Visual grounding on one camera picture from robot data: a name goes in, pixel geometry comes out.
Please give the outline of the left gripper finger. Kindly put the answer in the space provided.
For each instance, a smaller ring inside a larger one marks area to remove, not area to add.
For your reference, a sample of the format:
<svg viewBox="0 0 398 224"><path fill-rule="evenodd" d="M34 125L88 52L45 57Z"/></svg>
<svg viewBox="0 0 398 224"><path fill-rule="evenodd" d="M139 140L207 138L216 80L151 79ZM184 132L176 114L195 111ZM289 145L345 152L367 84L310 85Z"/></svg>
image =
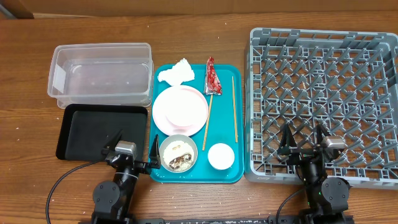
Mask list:
<svg viewBox="0 0 398 224"><path fill-rule="evenodd" d="M123 130L120 129L111 135L104 145L104 150L114 150L123 135Z"/></svg>
<svg viewBox="0 0 398 224"><path fill-rule="evenodd" d="M149 166L151 169L160 169L159 136L156 134L149 152Z"/></svg>

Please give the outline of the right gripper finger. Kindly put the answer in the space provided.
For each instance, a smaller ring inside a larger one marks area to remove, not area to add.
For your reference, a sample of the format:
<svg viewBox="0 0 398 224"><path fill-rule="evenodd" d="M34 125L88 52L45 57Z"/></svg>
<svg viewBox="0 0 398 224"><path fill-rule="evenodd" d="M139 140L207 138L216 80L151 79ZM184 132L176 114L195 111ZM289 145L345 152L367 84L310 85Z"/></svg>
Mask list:
<svg viewBox="0 0 398 224"><path fill-rule="evenodd" d="M327 131L326 127L322 124L317 124L316 126L316 134L317 134L317 146L318 147L327 147L327 141L330 139L330 133Z"/></svg>
<svg viewBox="0 0 398 224"><path fill-rule="evenodd" d="M289 147L297 147L297 143L295 142L294 136L289 128L289 125L285 123L281 127L282 131L282 140L279 144L279 149L289 148Z"/></svg>

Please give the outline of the grey metal bowl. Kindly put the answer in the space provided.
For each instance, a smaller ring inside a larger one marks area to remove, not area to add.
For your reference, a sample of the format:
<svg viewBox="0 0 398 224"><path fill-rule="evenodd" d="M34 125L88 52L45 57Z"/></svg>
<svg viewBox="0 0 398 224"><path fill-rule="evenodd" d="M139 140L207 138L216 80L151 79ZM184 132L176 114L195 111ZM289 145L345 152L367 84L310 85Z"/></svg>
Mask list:
<svg viewBox="0 0 398 224"><path fill-rule="evenodd" d="M160 145L159 153L162 167L173 173L190 170L198 157L195 142L181 134L167 137Z"/></svg>

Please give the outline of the rice and food leftovers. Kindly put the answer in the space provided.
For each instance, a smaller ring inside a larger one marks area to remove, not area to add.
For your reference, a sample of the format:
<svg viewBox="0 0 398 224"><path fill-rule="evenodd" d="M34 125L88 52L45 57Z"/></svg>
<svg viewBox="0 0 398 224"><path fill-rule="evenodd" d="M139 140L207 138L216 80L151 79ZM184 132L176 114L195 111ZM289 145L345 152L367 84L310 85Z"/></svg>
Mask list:
<svg viewBox="0 0 398 224"><path fill-rule="evenodd" d="M174 172L184 172L193 165L195 151L184 141L173 141L164 150L165 165Z"/></svg>

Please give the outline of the white cup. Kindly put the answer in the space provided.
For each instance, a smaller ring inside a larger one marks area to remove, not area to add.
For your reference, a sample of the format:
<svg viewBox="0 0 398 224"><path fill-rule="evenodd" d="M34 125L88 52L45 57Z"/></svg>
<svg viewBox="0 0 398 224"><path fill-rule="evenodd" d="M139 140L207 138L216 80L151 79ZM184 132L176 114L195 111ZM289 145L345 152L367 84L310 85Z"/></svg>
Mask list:
<svg viewBox="0 0 398 224"><path fill-rule="evenodd" d="M229 169L235 160L233 149L224 143L217 143L208 151L208 162L216 170Z"/></svg>

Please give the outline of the wooden chopstick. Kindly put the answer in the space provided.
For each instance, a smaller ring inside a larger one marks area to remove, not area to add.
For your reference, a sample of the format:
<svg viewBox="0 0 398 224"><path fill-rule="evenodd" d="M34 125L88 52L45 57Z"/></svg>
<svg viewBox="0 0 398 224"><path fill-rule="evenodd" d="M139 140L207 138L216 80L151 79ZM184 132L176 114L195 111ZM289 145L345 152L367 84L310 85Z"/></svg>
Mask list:
<svg viewBox="0 0 398 224"><path fill-rule="evenodd" d="M206 148L206 140L207 140L207 135L208 135L208 127L209 127L209 123L210 123L212 104L213 104L213 95L210 96L210 102L208 105L208 116L207 116L207 120L206 120L202 151L205 151L205 148Z"/></svg>
<svg viewBox="0 0 398 224"><path fill-rule="evenodd" d="M236 113L236 90L235 90L235 82L234 77L231 77L232 83L232 95L233 95L233 115L234 115L234 138L235 142L238 143L238 125L237 125L237 113Z"/></svg>

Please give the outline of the red snack wrapper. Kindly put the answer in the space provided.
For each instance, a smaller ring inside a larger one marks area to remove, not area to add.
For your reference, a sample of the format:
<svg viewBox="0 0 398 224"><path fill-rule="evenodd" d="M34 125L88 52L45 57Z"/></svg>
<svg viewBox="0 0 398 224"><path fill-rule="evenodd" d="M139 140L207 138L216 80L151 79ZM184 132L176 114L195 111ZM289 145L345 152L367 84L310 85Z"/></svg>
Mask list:
<svg viewBox="0 0 398 224"><path fill-rule="evenodd" d="M220 79L217 76L214 58L210 57L206 63L206 74L205 74L205 87L204 94L206 95L221 95L222 87Z"/></svg>

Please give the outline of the white napkin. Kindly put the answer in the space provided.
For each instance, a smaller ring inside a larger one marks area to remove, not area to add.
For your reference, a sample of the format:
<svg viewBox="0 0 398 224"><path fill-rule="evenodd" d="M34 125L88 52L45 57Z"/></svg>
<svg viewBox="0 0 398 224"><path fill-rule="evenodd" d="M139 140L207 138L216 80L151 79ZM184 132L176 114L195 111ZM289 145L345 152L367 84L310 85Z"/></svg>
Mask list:
<svg viewBox="0 0 398 224"><path fill-rule="evenodd" d="M189 82L194 79L195 73L185 58L173 65L172 68L163 70L158 74L158 81L166 82L170 86L178 86L183 82Z"/></svg>

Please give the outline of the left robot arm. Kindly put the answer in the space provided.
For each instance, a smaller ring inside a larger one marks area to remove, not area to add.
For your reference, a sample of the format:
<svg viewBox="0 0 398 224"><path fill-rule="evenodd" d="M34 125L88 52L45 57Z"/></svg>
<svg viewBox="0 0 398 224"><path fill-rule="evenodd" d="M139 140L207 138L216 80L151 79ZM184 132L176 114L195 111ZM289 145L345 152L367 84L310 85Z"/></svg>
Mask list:
<svg viewBox="0 0 398 224"><path fill-rule="evenodd" d="M149 162L138 159L135 143L121 139L119 130L104 145L101 153L104 161L115 169L112 181L99 183L93 191L94 211L91 223L135 223L129 213L134 188L140 174L150 175L152 170L160 169L159 137L156 136L149 151Z"/></svg>

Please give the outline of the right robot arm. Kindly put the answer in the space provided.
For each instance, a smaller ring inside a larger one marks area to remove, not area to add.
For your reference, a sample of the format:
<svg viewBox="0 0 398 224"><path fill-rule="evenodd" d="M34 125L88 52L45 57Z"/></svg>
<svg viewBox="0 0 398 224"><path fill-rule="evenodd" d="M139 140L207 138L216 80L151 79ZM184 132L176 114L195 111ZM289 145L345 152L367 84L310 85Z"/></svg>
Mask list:
<svg viewBox="0 0 398 224"><path fill-rule="evenodd" d="M345 142L340 136L332 136L319 124L316 127L316 145L302 148L294 139L289 125L281 127L282 140L277 153L287 156L286 164L294 166L300 173L303 188L287 197L279 206L275 222L283 222L280 212L283 206L296 195L305 192L308 209L303 209L297 216L286 219L287 223L354 223L353 217L344 215L348 209L349 182L341 177L328 177L326 163L341 155Z"/></svg>

